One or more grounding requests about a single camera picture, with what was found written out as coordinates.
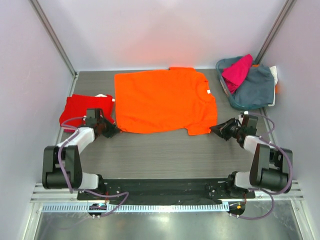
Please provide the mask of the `orange t-shirt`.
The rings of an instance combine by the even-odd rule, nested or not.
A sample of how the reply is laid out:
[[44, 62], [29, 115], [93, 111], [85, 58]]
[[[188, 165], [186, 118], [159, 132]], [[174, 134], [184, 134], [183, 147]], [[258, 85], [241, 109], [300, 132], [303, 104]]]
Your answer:
[[124, 132], [151, 134], [186, 129], [204, 135], [218, 123], [218, 108], [206, 76], [173, 67], [114, 76], [115, 118]]

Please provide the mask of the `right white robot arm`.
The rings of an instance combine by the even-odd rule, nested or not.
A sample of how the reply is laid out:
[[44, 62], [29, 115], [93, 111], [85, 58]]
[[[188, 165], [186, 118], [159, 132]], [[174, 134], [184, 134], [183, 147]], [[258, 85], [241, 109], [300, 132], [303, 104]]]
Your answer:
[[245, 111], [237, 118], [210, 127], [211, 133], [225, 141], [233, 138], [242, 149], [253, 154], [250, 171], [235, 171], [228, 176], [225, 191], [231, 198], [253, 189], [266, 190], [272, 195], [291, 190], [293, 152], [268, 141], [264, 135], [257, 135], [259, 117], [273, 123], [264, 115]]

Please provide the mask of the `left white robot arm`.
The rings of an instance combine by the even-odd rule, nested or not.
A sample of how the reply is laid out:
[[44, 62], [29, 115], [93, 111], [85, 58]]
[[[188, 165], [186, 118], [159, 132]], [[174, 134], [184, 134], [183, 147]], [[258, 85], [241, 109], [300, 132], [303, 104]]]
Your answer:
[[86, 173], [82, 169], [80, 154], [98, 137], [111, 138], [120, 129], [105, 118], [101, 108], [88, 108], [84, 116], [62, 122], [64, 129], [73, 134], [57, 145], [43, 151], [42, 185], [45, 189], [88, 190], [90, 196], [100, 200], [106, 195], [103, 177]]

